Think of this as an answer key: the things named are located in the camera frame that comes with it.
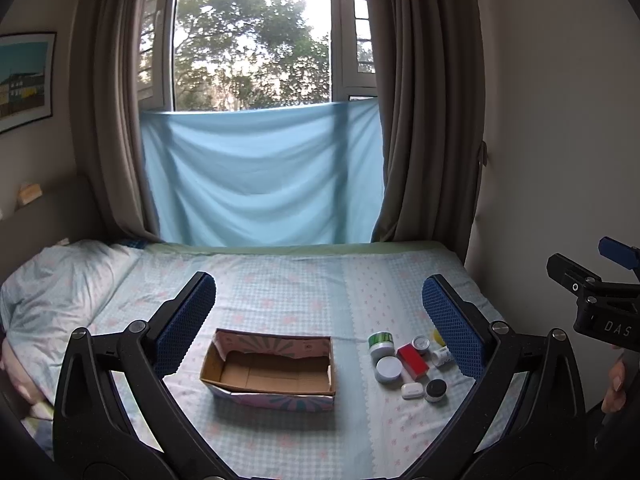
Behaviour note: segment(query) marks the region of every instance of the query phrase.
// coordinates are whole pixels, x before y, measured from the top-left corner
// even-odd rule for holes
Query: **framed picture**
[[[0,36],[0,134],[53,115],[55,32]]]

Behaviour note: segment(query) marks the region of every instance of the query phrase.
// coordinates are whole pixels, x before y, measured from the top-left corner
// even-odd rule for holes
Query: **wall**
[[[590,407],[619,352],[573,331],[545,265],[560,252],[635,280],[597,245],[640,246],[640,20],[627,0],[480,3],[489,165],[466,266],[517,330],[567,330]]]
[[[68,113],[69,41],[78,0],[15,0],[0,34],[58,33],[53,65],[53,117],[0,134],[0,209],[9,216],[23,182],[54,186],[75,173]]]

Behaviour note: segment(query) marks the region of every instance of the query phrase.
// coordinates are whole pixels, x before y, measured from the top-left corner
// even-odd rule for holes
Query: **human hand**
[[[602,401],[602,411],[605,413],[619,412],[625,405],[626,393],[622,389],[625,383],[625,365],[618,359],[609,370],[609,389]]]

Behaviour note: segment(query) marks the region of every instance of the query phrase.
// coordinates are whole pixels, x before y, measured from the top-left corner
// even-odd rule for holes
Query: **brown curtain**
[[[385,195],[373,241],[437,240],[464,262],[484,127],[478,0],[367,0]]]
[[[79,173],[111,235],[158,240],[142,159],[136,95],[144,0],[79,0],[69,101]]]

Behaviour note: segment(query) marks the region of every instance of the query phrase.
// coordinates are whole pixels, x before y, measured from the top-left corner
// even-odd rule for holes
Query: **blue fabric sheet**
[[[382,204],[377,99],[241,112],[142,112],[167,242],[369,242]]]

